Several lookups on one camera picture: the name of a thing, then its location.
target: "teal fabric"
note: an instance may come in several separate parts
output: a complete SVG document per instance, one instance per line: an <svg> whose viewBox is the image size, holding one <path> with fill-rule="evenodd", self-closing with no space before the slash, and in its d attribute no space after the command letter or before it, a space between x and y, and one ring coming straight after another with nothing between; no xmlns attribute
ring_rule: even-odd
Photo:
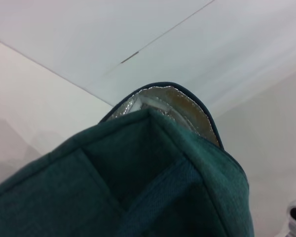
<svg viewBox="0 0 296 237"><path fill-rule="evenodd" d="M251 237L225 151L156 111L101 123L0 185L0 237Z"/></svg>

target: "white ceiling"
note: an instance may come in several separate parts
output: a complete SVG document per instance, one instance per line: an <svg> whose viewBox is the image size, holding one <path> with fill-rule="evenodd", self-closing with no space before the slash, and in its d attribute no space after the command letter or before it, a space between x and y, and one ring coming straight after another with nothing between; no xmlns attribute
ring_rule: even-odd
<svg viewBox="0 0 296 237"><path fill-rule="evenodd" d="M296 70L296 0L0 0L0 41L111 105L167 80L218 116Z"/></svg>

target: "white surface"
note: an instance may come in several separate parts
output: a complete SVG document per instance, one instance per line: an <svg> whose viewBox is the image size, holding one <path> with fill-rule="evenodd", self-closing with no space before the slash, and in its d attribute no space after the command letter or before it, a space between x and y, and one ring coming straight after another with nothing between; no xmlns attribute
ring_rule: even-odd
<svg viewBox="0 0 296 237"><path fill-rule="evenodd" d="M110 104L174 81L214 116L296 70L296 0L216 0L87 89Z"/></svg>
<svg viewBox="0 0 296 237"><path fill-rule="evenodd" d="M215 119L250 182L255 235L272 237L296 199L296 74Z"/></svg>
<svg viewBox="0 0 296 237"><path fill-rule="evenodd" d="M110 109L0 43L0 182Z"/></svg>
<svg viewBox="0 0 296 237"><path fill-rule="evenodd" d="M84 87L209 1L0 0L0 40Z"/></svg>

